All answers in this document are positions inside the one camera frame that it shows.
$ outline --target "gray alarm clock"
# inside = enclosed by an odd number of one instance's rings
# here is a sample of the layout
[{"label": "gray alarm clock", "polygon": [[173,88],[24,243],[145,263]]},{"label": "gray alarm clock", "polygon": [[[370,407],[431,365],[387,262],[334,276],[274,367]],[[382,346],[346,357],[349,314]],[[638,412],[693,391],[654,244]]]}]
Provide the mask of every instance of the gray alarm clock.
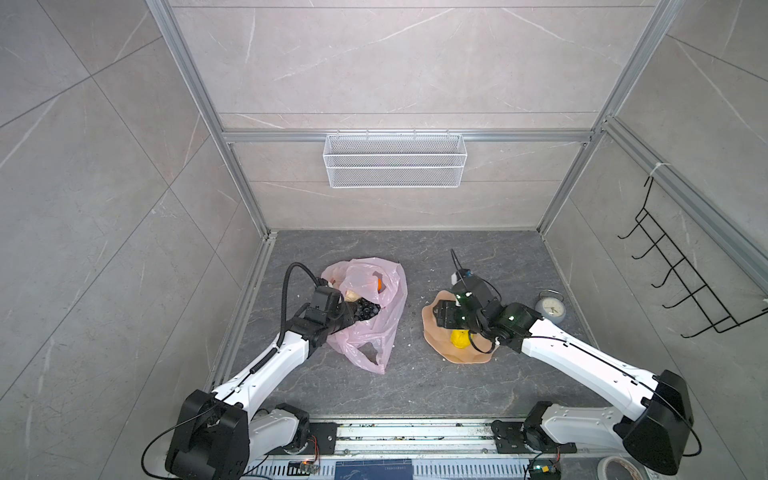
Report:
[{"label": "gray alarm clock", "polygon": [[565,298],[560,292],[543,290],[538,294],[535,310],[545,319],[557,325],[565,318]]}]

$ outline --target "white wire basket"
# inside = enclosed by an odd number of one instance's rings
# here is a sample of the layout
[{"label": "white wire basket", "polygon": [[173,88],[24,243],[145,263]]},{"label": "white wire basket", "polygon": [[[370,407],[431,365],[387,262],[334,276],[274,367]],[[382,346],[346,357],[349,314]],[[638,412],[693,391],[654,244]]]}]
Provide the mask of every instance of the white wire basket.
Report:
[{"label": "white wire basket", "polygon": [[460,134],[331,134],[323,160],[332,188],[458,187],[467,148]]}]

